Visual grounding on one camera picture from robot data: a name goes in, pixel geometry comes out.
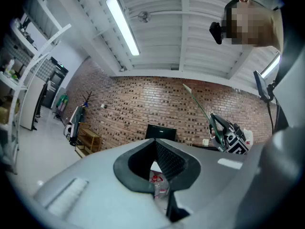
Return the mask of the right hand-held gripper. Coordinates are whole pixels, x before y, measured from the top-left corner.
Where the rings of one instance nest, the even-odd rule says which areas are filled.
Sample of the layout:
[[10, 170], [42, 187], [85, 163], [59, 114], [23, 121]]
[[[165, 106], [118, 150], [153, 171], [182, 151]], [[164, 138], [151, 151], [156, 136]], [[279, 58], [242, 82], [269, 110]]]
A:
[[[218, 124], [222, 127], [221, 131], [217, 129]], [[210, 114], [209, 135], [220, 152], [245, 155], [250, 150], [240, 126], [237, 123], [231, 125], [218, 114]]]

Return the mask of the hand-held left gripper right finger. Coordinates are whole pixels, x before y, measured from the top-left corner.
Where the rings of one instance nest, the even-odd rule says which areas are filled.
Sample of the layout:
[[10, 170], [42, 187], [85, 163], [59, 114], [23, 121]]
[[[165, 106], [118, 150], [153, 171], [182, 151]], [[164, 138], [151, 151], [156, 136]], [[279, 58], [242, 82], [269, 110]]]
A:
[[156, 139], [158, 164], [169, 181], [168, 229], [249, 229], [243, 199], [260, 173], [262, 145], [229, 154]]

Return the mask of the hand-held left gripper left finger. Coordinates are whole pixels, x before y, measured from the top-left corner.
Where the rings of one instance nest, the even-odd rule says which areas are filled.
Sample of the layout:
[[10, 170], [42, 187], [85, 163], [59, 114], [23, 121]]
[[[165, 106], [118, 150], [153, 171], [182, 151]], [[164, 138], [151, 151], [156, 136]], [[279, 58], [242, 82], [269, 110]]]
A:
[[127, 189], [115, 160], [145, 141], [91, 154], [48, 180], [34, 195], [52, 229], [163, 229], [171, 222], [153, 195]]

